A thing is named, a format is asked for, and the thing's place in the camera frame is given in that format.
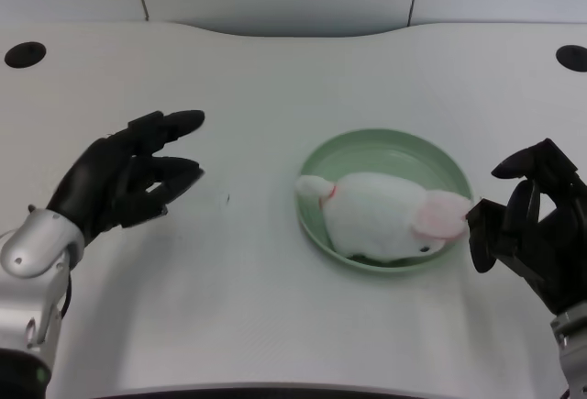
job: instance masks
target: pink inner ear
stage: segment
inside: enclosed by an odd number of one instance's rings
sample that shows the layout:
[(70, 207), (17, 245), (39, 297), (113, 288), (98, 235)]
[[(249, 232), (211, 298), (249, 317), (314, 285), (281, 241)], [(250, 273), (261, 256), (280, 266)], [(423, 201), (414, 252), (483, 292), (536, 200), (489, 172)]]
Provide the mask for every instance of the pink inner ear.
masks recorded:
[(465, 216), (471, 201), (448, 191), (428, 191), (426, 201), (417, 210), (412, 228), (417, 234), (450, 240), (465, 230)]

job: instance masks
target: white plush rabbit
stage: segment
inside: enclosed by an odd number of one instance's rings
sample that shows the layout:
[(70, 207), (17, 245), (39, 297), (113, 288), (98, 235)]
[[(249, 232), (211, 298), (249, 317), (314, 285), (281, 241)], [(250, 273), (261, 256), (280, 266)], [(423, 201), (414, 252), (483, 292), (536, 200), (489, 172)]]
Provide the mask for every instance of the white plush rabbit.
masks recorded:
[(337, 253), (389, 261), (439, 251), (466, 227), (471, 201), (448, 191), (377, 172), (355, 172), (336, 184), (301, 176), (296, 192), (318, 199)]

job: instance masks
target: white table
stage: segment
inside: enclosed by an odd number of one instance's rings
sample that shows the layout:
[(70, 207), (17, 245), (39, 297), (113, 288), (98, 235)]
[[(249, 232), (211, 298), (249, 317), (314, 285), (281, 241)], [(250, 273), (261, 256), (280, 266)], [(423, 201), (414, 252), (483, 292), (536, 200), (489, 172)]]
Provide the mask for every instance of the white table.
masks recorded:
[(466, 246), (427, 272), (356, 272), (298, 227), (293, 184), (322, 141), (364, 127), (450, 153), (478, 196), (491, 169), (551, 137), (587, 172), (587, 74), (555, 60), (587, 26), (437, 25), (353, 39), (256, 39), (157, 23), (0, 30), (45, 60), (0, 64), (0, 229), (45, 205), (94, 139), (160, 109), (204, 126), (163, 153), (206, 176), (168, 216), (113, 230), (73, 272), (49, 398), (256, 382), (434, 398), (559, 397), (552, 315)]

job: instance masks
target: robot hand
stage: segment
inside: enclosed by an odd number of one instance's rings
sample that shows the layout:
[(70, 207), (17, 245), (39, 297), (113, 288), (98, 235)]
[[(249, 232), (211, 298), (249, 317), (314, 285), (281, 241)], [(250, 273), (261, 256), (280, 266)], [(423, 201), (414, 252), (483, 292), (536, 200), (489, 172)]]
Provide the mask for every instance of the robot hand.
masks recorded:
[[(571, 398), (587, 393), (587, 186), (576, 171), (546, 139), (493, 170), (498, 179), (526, 177), (507, 206), (483, 199), (467, 215), (475, 269), (501, 261), (557, 316), (550, 325)], [(541, 193), (556, 209), (539, 220)]]
[(166, 205), (204, 174), (195, 161), (152, 156), (203, 122), (201, 111), (155, 112), (97, 140), (66, 173), (47, 209), (30, 207), (25, 223), (0, 238), (3, 398), (44, 397), (71, 299), (70, 270), (100, 233), (164, 216)]

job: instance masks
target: black cable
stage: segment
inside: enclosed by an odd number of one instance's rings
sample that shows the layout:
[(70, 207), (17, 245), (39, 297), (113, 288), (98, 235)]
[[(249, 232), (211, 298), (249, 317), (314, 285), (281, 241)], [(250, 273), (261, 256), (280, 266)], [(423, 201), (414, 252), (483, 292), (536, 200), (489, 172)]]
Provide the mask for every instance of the black cable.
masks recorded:
[(72, 301), (72, 275), (69, 274), (67, 276), (67, 292), (65, 293), (65, 303), (63, 303), (63, 308), (61, 309), (61, 319), (65, 317), (67, 314), (67, 309), (70, 308), (70, 302)]

